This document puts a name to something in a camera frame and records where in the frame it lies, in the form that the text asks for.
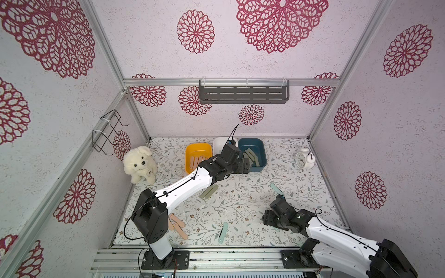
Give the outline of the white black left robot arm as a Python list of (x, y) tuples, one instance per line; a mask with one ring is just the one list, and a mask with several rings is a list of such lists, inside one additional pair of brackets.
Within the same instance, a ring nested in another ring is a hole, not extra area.
[(199, 164), (191, 174), (166, 188), (153, 192), (143, 191), (130, 217), (148, 243), (155, 259), (162, 261), (173, 255), (166, 235), (170, 214), (197, 192), (222, 181), (232, 174), (248, 174), (250, 163), (243, 158), (225, 161), (216, 155)]

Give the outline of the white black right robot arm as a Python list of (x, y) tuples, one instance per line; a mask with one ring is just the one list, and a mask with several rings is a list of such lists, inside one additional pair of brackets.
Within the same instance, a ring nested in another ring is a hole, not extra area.
[(355, 278), (416, 278), (418, 273), (399, 246), (354, 235), (322, 220), (320, 209), (296, 209), (283, 195), (263, 214), (264, 225), (302, 234), (307, 239), (297, 250), (282, 251), (285, 268), (328, 267)]

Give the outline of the mint green folding knife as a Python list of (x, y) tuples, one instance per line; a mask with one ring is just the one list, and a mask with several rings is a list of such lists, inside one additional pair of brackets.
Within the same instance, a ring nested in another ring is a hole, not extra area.
[(223, 244), (224, 243), (225, 238), (226, 238), (227, 230), (228, 230), (228, 223), (225, 222), (225, 223), (223, 223), (221, 232), (220, 232), (219, 237), (218, 237), (219, 244)]
[(284, 195), (284, 193), (274, 184), (271, 183), (270, 187), (273, 189), (273, 191), (277, 194), (277, 195)]

